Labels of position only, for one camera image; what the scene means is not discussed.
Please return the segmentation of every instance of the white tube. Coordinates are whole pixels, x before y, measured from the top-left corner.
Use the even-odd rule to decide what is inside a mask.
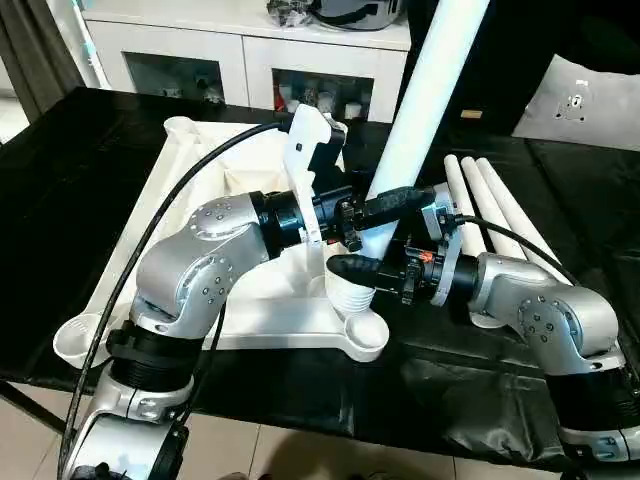
[[[414,185],[489,0],[440,0],[367,198]],[[359,253],[382,258],[397,222],[362,233]]]
[[[444,157],[444,169],[447,172],[447,183],[453,202],[456,204],[458,213],[462,215],[475,215],[476,212],[471,204],[467,186],[464,184],[464,177],[458,165],[455,155]],[[482,239],[480,228],[473,223],[466,223],[460,226],[462,234],[462,253],[477,257],[482,252],[487,251],[487,247]]]
[[[509,223],[509,227],[511,227],[511,230],[529,240],[535,246],[542,249],[546,254],[553,257],[555,260],[558,260],[551,248],[549,248],[547,242],[545,242],[544,238],[542,238],[542,235],[540,235],[540,232],[538,232],[535,225],[531,222],[525,211],[522,209],[520,204],[518,204],[516,199],[513,198],[513,195],[504,184],[500,176],[493,169],[489,161],[486,158],[479,158],[476,161],[476,165],[478,166],[478,170],[480,170],[480,174],[484,178],[484,181],[487,183],[489,190],[491,190],[493,198],[498,203],[500,210],[502,210],[502,214]],[[522,248],[525,255],[531,262],[540,265],[542,268],[556,277],[559,282],[571,285],[571,282],[564,275],[562,275],[555,268],[545,262],[542,258],[533,253],[531,250],[528,250],[525,247]]]
[[[478,205],[482,218],[488,222],[510,229],[507,220],[504,218],[504,215],[502,215],[500,207],[496,203],[495,198],[493,198],[491,190],[489,190],[484,178],[482,178],[482,174],[480,174],[480,170],[478,170],[478,166],[473,158],[465,157],[462,159],[462,170],[467,177],[471,193]],[[520,245],[510,238],[491,230],[489,230],[489,236],[491,237],[491,242],[497,254],[504,255],[505,257],[521,258],[522,260],[527,259]]]

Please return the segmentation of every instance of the floor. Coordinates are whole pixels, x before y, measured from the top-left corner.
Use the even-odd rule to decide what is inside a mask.
[[[16,384],[20,390],[64,417],[71,395]],[[84,398],[81,409],[89,403]],[[55,478],[59,437],[6,402],[0,424],[11,432],[0,441],[2,478]],[[181,480],[216,480],[243,472],[251,480],[270,473],[273,480],[347,480],[355,473],[393,474],[394,480],[552,480],[559,475],[474,460],[383,447],[315,433],[194,415],[180,472]]]
[[[7,143],[29,126],[29,120],[17,98],[0,97],[0,141]]]

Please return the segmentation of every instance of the cabinet door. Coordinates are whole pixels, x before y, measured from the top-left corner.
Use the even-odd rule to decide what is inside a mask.
[[[248,106],[239,35],[87,22],[115,90]]]
[[[252,107],[273,110],[286,108],[290,100],[294,105],[316,102],[319,108],[332,106],[334,117],[343,119],[345,112],[347,118],[354,116],[360,105],[361,116],[368,120],[393,120],[406,52],[256,37],[242,40]]]

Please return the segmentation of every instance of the white cabinet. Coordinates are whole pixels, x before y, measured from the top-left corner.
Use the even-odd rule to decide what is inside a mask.
[[[239,35],[87,22],[115,90],[204,99],[218,91],[229,105],[249,106]]]
[[[345,104],[354,103],[378,122],[393,119],[407,57],[392,50],[255,37],[244,38],[244,53],[252,107],[274,109],[280,81],[288,90],[299,89],[293,94],[298,100],[305,85],[320,94],[330,89],[337,118],[343,118]]]
[[[393,120],[411,46],[406,21],[373,32],[281,28],[265,3],[92,0],[83,17],[116,90],[266,109],[286,108],[288,96],[291,105],[329,103],[337,119],[350,104],[348,116]]]

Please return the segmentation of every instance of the table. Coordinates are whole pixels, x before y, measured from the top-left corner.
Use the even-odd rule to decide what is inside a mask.
[[[8,288],[0,379],[73,388],[76,371],[55,356],[53,334],[84,308],[164,143],[162,123],[176,115],[261,123],[277,114],[80,88],[0,148]],[[347,167],[375,165],[388,131],[352,125]],[[419,184],[444,181],[451,152],[489,158],[565,266],[611,300],[622,343],[635,354],[640,154],[447,131]],[[375,362],[333,350],[220,352],[196,410],[497,463],[567,466],[543,376],[513,333],[473,327],[464,305],[404,307],[377,295],[373,308],[391,331]]]

